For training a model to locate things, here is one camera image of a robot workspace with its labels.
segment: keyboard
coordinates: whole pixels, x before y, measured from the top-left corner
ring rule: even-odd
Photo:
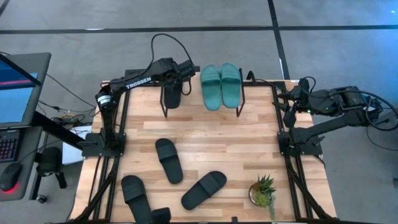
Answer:
[[[19,152],[19,130],[0,131],[0,162],[15,161]]]

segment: computer mouse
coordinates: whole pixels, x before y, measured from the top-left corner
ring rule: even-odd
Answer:
[[[9,164],[0,176],[0,189],[3,191],[11,190],[18,181],[22,165],[18,162]]]

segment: wooden table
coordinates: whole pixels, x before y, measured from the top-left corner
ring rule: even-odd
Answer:
[[[285,81],[288,89],[297,84]],[[294,212],[284,158],[280,155],[272,92],[268,86],[245,87],[246,104],[239,118],[235,110],[224,106],[219,111],[207,111],[203,105],[199,73],[192,78],[192,93],[182,96],[181,105],[169,110],[164,118],[159,105],[159,87],[139,87],[131,90],[127,111],[127,144],[121,158],[111,216],[112,222],[132,222],[133,215],[124,203],[121,179],[136,175],[145,184],[151,209],[170,207],[172,222],[240,222],[270,221],[268,209],[254,206],[248,199],[248,189],[260,175],[275,178],[275,220],[293,221]],[[297,115],[297,126],[312,126],[309,114]],[[95,116],[93,132],[101,127],[100,114]],[[177,148],[184,179],[180,184],[168,182],[155,151],[155,141],[171,139]],[[332,216],[335,209],[323,164],[313,156],[302,156],[309,191]],[[80,175],[75,206],[71,218],[87,206],[97,158],[86,159]],[[228,181],[212,198],[188,211],[181,206],[182,195],[209,171],[224,173]],[[98,188],[97,175],[94,193]],[[297,189],[300,211],[305,217],[302,194]],[[104,217],[108,193],[102,199],[99,217]]]

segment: monitor screen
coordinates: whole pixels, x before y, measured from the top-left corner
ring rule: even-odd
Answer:
[[[34,77],[6,57],[0,57],[0,90],[33,87],[38,84],[37,82]]]
[[[0,90],[0,123],[21,122],[33,87]]]

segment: small succulent plant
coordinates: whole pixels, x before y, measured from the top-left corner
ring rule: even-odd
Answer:
[[[256,205],[258,205],[261,208],[269,208],[269,212],[271,214],[271,219],[275,218],[275,191],[276,189],[271,187],[272,184],[274,183],[274,179],[271,178],[269,175],[268,177],[264,175],[263,177],[260,178],[258,177],[258,180],[255,184],[253,184],[251,190],[252,190],[252,200]]]

